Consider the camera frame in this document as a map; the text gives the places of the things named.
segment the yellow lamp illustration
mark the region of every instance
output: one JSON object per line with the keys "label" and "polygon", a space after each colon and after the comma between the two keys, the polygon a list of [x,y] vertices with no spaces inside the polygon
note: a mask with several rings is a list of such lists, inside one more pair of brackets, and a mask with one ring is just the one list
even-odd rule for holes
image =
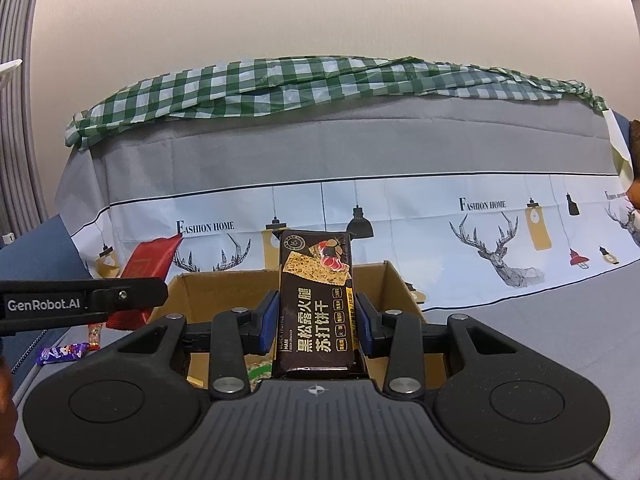
{"label": "yellow lamp illustration", "polygon": [[545,218],[542,215],[542,208],[537,202],[533,202],[533,199],[529,199],[527,209],[525,211],[527,218],[527,226],[529,227],[529,234],[533,246],[537,251],[544,251],[551,248],[551,238],[546,230]]}
{"label": "yellow lamp illustration", "polygon": [[265,229],[262,231],[265,269],[277,269],[280,265],[280,242],[273,233],[282,231],[286,227],[287,224],[280,222],[275,216],[270,224],[265,225]]}
{"label": "yellow lamp illustration", "polygon": [[414,298],[415,303],[420,305],[427,301],[427,295],[423,291],[417,290],[413,283],[404,282],[404,284],[409,289],[409,293],[411,294],[411,297]]}
{"label": "yellow lamp illustration", "polygon": [[609,251],[607,251],[604,247],[600,248],[600,252],[602,253],[602,259],[606,261],[608,264],[617,265],[620,263],[618,259]]}
{"label": "yellow lamp illustration", "polygon": [[113,247],[103,244],[102,252],[95,261],[95,270],[102,278],[117,278],[120,273],[120,264]]}

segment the black cracker package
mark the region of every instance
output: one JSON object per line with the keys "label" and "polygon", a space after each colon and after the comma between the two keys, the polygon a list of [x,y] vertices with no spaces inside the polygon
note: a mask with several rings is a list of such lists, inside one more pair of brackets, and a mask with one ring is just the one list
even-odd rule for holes
{"label": "black cracker package", "polygon": [[278,238],[280,317],[273,377],[364,374],[349,234],[284,230]]}

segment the white object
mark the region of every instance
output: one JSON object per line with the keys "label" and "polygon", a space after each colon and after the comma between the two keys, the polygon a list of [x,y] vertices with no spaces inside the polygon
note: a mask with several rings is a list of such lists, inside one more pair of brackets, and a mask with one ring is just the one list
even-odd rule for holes
{"label": "white object", "polygon": [[9,84],[9,80],[11,79],[12,74],[18,69],[21,64],[21,59],[14,59],[13,61],[0,64],[0,89]]}

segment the pendant lamp illustration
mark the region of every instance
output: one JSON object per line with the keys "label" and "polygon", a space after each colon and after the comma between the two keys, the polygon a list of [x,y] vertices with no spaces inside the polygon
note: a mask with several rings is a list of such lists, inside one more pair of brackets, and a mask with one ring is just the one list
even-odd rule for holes
{"label": "pendant lamp illustration", "polygon": [[404,282],[404,284],[406,285],[406,288],[409,289],[409,293],[411,294],[411,297],[414,298],[415,303],[420,305],[427,301],[427,295],[423,291],[416,289],[413,283]]}
{"label": "pendant lamp illustration", "polygon": [[586,256],[580,256],[580,254],[578,254],[573,249],[569,249],[569,250],[571,251],[571,260],[569,261],[569,263],[572,264],[572,266],[578,266],[581,269],[589,268],[587,264],[589,259]]}
{"label": "pendant lamp illustration", "polygon": [[607,251],[604,247],[600,248],[600,252],[602,253],[602,259],[608,264],[617,265],[620,263],[618,259],[613,254],[609,253],[609,251]]}
{"label": "pendant lamp illustration", "polygon": [[577,205],[577,203],[575,203],[571,199],[571,195],[568,194],[568,193],[566,194],[566,201],[567,201],[568,206],[569,206],[569,215],[578,216],[580,214],[580,210],[578,209],[578,205]]}
{"label": "pendant lamp illustration", "polygon": [[98,259],[95,261],[95,270],[102,278],[117,278],[120,273],[120,264],[118,263],[118,257],[113,250],[113,247],[107,247],[107,244],[102,242],[102,252],[98,255]]}
{"label": "pendant lamp illustration", "polygon": [[358,206],[358,186],[353,181],[353,191],[356,197],[356,207],[353,208],[353,219],[347,225],[347,231],[353,238],[373,238],[373,226],[364,218],[362,208]]}
{"label": "pendant lamp illustration", "polygon": [[273,204],[273,220],[265,225],[262,231],[262,248],[264,250],[264,268],[277,269],[280,264],[280,242],[277,233],[286,229],[287,224],[280,222],[276,215],[276,199],[273,186],[271,187],[271,203]]}
{"label": "pendant lamp illustration", "polygon": [[525,209],[525,217],[527,219],[527,227],[529,227],[529,235],[533,242],[533,247],[537,251],[545,251],[551,248],[551,238],[546,230],[545,218],[542,215],[542,208],[533,199],[529,199],[527,208]]}

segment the black line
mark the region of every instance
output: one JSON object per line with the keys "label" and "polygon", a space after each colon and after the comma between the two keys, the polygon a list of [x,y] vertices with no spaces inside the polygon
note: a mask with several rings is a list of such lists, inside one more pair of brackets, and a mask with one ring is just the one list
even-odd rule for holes
{"label": "black line", "polygon": [[[560,218],[560,224],[562,225],[562,231],[564,232],[564,237],[566,238],[566,244],[571,251],[571,240],[569,240],[569,233],[566,231],[566,227],[564,227],[564,220],[562,219],[562,212],[560,211],[560,203],[556,198],[556,192],[554,191],[554,183],[551,180],[551,176],[549,175],[549,187],[551,188],[551,195],[554,197],[554,202],[558,206],[558,217]],[[564,187],[564,192],[566,192],[566,185],[564,184],[564,178],[562,179],[562,187]]]}
{"label": "black line", "polygon": [[326,213],[324,212],[324,189],[322,189],[322,182],[320,183],[320,198],[322,199],[322,220],[324,220],[324,230],[326,231]]}
{"label": "black line", "polygon": [[612,272],[614,270],[623,269],[624,267],[628,267],[629,265],[633,265],[638,262],[640,262],[640,258],[632,262],[629,262],[628,264],[615,266],[613,267],[613,269],[603,270],[598,274],[594,274],[593,276],[587,276],[586,278],[577,280],[576,282],[563,283],[562,285],[550,286],[549,288],[543,288],[542,290],[534,290],[532,292],[528,292],[527,294],[519,294],[517,296],[507,296],[506,298],[500,298],[499,300],[491,301],[489,303],[479,303],[479,304],[469,305],[469,306],[432,306],[431,308],[422,310],[422,312],[432,312],[433,310],[466,310],[468,308],[477,308],[479,306],[493,305],[496,303],[500,303],[501,301],[515,300],[516,298],[526,298],[527,296],[533,296],[534,294],[540,294],[541,292],[546,292],[548,290],[556,290],[558,288],[563,288],[564,286],[571,286],[571,285],[575,285],[576,283],[586,282],[587,280],[591,280],[592,278],[597,278],[598,276],[602,276],[603,274],[607,274],[608,272]]}
{"label": "black line", "polygon": [[615,173],[562,173],[560,171],[452,171],[450,173],[406,173],[395,175],[376,175],[376,176],[350,176],[350,177],[336,177],[336,178],[319,178],[313,180],[294,180],[291,182],[277,182],[274,184],[247,184],[246,186],[233,186],[233,187],[221,187],[219,189],[207,189],[201,191],[190,191],[188,193],[176,193],[172,195],[164,196],[151,196],[146,198],[131,198],[129,200],[121,200],[119,202],[113,202],[107,207],[104,207],[98,211],[96,217],[81,228],[76,230],[71,236],[76,236],[82,229],[88,227],[91,224],[95,224],[100,218],[100,215],[112,207],[117,205],[135,204],[137,202],[154,202],[156,200],[170,200],[172,198],[184,198],[188,196],[208,195],[213,193],[220,193],[223,191],[238,191],[243,189],[259,189],[261,187],[279,187],[279,186],[295,186],[296,184],[320,184],[321,182],[348,182],[350,180],[383,180],[386,178],[416,178],[422,176],[464,176],[464,175],[481,175],[481,174],[504,174],[504,175],[574,175],[574,176],[618,176]]}

